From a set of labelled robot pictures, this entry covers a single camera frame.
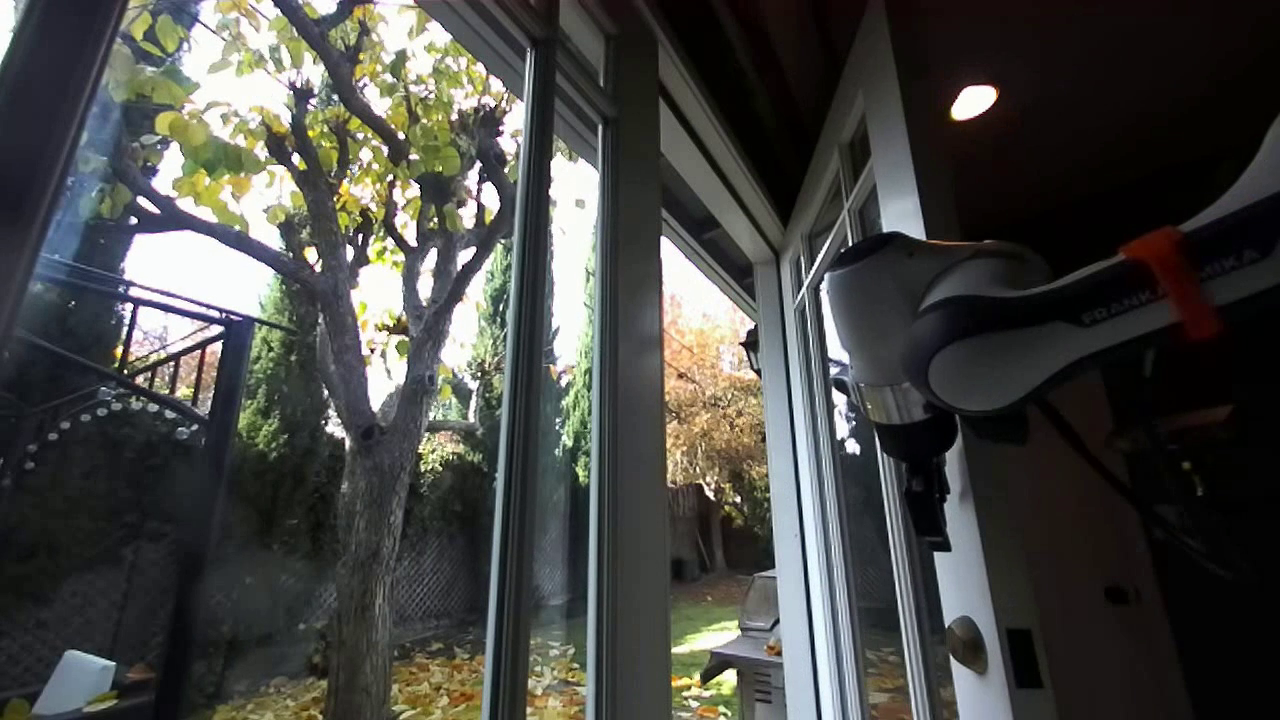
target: window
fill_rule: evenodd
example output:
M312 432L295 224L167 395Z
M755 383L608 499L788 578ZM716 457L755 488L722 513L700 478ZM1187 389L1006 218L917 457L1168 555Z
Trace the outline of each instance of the window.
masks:
M595 485L595 231L602 172L595 151L558 141L554 156L554 238L547 238L547 338L537 414L534 478L534 637L527 701L534 717L586 717L589 701L589 541Z
M25 13L27 13L27 0L0 0L0 55L10 55Z
M666 239L671 703L676 717L726 717L784 703L774 499L748 315L683 258L688 243Z
M798 346L810 364L804 394L811 394L811 472L835 509L826 518L826 534L834 534L842 547L834 564L842 564L844 582L844 590L834 590L834 612L835 623L844 616L842 604L857 616L859 645L854 668L859 671L859 703L868 717L905 717L912 710L954 717L950 661L928 639L942 633L937 567L933 555L917 547L895 466L880 452L865 421L854 389L857 370L819 303L819 276L834 258L880 231L878 156L865 120L854 124L834 176L804 243L788 253L788 272L798 276Z
M161 717L318 710L346 645L392 703L481 710L519 101L417 3L284 8L119 26L6 348L0 698L84 650ZM405 513L346 499L395 472ZM395 661L354 652L376 623Z

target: dark ceiling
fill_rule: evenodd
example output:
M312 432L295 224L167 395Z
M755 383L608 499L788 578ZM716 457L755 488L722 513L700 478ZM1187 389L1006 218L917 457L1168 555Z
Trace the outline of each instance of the dark ceiling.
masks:
M865 0L657 0L788 218ZM887 0L933 228L1082 266L1204 209L1280 117L1278 0ZM937 120L966 67L1007 104Z

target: ceiling light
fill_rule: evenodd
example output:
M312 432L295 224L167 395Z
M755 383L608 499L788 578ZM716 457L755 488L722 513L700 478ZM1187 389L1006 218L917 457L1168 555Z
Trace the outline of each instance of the ceiling light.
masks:
M996 83L966 83L954 101L954 120L958 124L968 124L968 120L982 120L985 111L991 111L1001 101L1001 88Z

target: tree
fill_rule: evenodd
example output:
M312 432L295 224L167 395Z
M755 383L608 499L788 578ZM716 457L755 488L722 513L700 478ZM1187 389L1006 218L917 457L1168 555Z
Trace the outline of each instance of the tree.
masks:
M112 156L135 231L202 231L269 266L318 307L318 364L346 432L328 717L387 710L387 571L454 315L512 228L505 92L421 3L218 0L190 51L234 92L195 92ZM165 183L147 151L172 150ZM361 323L354 294L395 269L401 315ZM392 346L405 379L369 389Z
M767 535L760 379L733 327L695 323L682 303L666 315L670 485L710 492L710 553L713 567L726 567L726 518Z
M483 297L478 315L478 346L467 359L472 375L472 426L481 427L483 466L495 470L505 383L507 383L507 303L512 303L512 248L502 243L483 272Z
M574 470L575 485L591 482L591 375L595 375L595 269L589 266L589 342L574 364L566 399L560 399L560 457Z
M318 364L318 307L280 284L263 301L235 427L234 535L254 547L322 560L332 547L342 441Z

